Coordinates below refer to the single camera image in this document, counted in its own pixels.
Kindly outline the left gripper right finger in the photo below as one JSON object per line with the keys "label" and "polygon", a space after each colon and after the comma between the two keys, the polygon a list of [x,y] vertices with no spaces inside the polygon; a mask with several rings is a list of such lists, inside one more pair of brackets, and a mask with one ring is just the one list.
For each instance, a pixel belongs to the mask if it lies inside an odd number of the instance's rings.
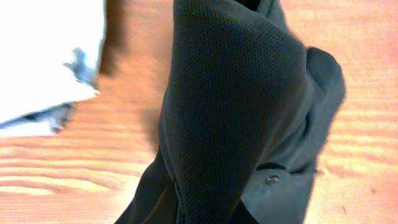
{"label": "left gripper right finger", "polygon": [[236,224],[259,224],[241,200],[236,208]]}

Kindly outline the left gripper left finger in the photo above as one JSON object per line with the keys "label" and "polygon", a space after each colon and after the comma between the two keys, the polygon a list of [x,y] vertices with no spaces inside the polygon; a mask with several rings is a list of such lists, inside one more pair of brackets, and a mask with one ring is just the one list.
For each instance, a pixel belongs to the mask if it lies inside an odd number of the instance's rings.
{"label": "left gripper left finger", "polygon": [[159,149],[116,224],[179,223],[179,189],[174,168],[177,158],[175,151]]}

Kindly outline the black polo shirt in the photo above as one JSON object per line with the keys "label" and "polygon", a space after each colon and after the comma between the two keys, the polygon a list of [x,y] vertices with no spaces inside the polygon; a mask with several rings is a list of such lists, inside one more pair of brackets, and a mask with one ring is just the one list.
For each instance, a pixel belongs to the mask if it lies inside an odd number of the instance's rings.
{"label": "black polo shirt", "polygon": [[278,1],[175,1],[159,147],[177,154],[179,223],[302,223],[345,97],[341,66]]}

